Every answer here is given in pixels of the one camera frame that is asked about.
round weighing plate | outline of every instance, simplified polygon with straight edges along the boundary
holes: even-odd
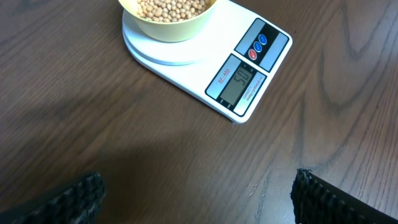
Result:
[[[128,12],[123,12],[123,32],[127,37],[127,44],[145,59],[162,65],[188,65],[208,57],[212,53],[212,44],[209,43],[214,42],[215,37],[206,35],[211,29],[204,30],[206,32],[190,40],[177,43],[162,42],[143,33]]]

wood grain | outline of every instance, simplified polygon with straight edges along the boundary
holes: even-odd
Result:
[[[0,2],[0,211],[90,169],[100,223],[293,223],[295,170],[398,218],[398,1],[237,1],[294,44],[233,125],[140,66],[117,1]]]

black object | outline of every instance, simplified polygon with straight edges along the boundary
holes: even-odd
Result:
[[[398,224],[398,220],[298,169],[290,198],[296,224]]]
[[[102,176],[89,172],[39,198],[0,213],[0,223],[94,223],[105,193]]]

digital kitchen scale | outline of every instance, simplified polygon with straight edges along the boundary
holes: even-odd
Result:
[[[246,122],[292,46],[286,32],[231,1],[221,1],[196,37],[154,40],[123,13],[129,51],[149,70],[234,123]]]

yellow bowl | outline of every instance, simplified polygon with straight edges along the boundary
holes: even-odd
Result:
[[[134,19],[138,27],[148,36],[164,42],[180,42],[196,36],[209,21],[220,1],[210,0],[211,6],[199,16],[180,22],[148,21],[138,16],[137,0],[119,0],[122,7]]]

